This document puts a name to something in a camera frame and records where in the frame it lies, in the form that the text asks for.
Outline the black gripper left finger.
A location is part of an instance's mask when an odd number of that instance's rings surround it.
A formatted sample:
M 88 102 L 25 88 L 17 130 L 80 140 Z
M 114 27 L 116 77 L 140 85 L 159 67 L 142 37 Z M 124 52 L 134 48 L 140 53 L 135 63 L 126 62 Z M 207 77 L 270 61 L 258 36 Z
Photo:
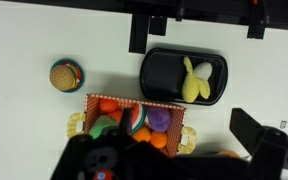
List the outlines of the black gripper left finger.
M 68 141 L 50 180 L 93 180 L 100 170 L 110 170 L 114 180 L 130 180 L 123 160 L 130 128 L 131 109 L 126 108 L 120 124 L 106 127 L 98 138 L 75 135 Z

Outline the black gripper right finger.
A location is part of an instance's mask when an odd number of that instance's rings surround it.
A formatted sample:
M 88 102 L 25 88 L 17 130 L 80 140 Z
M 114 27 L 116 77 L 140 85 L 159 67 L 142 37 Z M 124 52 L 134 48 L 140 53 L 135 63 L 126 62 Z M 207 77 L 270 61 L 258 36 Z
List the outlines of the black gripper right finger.
M 252 180 L 280 180 L 288 170 L 288 135 L 262 126 L 241 108 L 233 108 L 230 131 L 251 155 L 247 174 Z

